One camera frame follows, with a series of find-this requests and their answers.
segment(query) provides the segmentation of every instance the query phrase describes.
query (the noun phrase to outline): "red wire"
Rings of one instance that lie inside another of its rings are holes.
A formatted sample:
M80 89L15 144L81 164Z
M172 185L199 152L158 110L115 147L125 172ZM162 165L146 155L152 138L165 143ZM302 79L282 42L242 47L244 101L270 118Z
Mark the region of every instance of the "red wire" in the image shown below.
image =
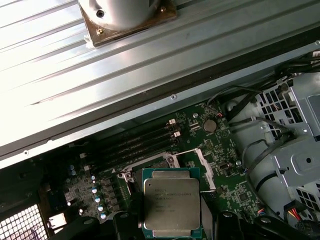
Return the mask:
M292 209L293 214L295 215L296 219L298 219L299 221L301 221L301 217L299 216L297 210L295 208Z

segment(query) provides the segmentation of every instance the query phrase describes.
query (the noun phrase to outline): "yellow wire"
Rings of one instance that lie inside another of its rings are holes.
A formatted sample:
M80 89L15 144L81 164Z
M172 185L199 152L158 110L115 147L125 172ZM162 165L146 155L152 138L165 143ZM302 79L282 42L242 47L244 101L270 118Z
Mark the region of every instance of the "yellow wire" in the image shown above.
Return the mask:
M289 213L292 217L294 217L295 219L297 219L296 216L295 216L291 211L288 211L288 213Z

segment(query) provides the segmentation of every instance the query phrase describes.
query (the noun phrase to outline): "ribbed metal panel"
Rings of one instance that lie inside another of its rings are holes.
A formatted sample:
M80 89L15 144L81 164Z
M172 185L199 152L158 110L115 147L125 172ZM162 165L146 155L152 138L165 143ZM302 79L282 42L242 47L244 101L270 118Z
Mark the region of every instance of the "ribbed metal panel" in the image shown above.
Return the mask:
M0 1L2 159L17 140L320 26L319 0L176 5L176 20L94 49L77 1Z

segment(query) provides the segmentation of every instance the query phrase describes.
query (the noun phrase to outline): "motherboard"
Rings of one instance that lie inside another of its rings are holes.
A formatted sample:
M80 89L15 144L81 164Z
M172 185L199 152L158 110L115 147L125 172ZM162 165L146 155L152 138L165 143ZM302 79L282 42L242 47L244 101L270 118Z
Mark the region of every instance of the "motherboard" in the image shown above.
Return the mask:
M228 122L205 103L78 148L76 157L66 157L59 181L65 204L79 215L103 223L128 209L131 194L143 191L143 168L199 168L199 190L211 211L232 211L248 222L257 216L259 201L247 186Z

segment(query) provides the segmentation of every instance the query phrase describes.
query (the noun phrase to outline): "ventilation grille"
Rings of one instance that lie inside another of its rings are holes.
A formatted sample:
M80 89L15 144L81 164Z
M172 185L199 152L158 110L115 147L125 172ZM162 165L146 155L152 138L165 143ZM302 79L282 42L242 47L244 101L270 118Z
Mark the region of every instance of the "ventilation grille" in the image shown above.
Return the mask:
M320 193L320 184L316 183L316 188L318 189L319 193Z
M264 117L271 121L276 121L281 125L302 123L301 113L297 108L294 95L289 87L293 86L293 80L289 80L278 87L270 88L261 93L260 107ZM278 139L281 131L269 125L271 133Z
M317 212L320 212L320 208L317 204L317 200L313 194L306 192L306 191L303 191L301 189L296 189L296 192L298 193L302 204L308 206L309 208L311 208Z
M37 205L0 223L0 240L46 240L45 226Z

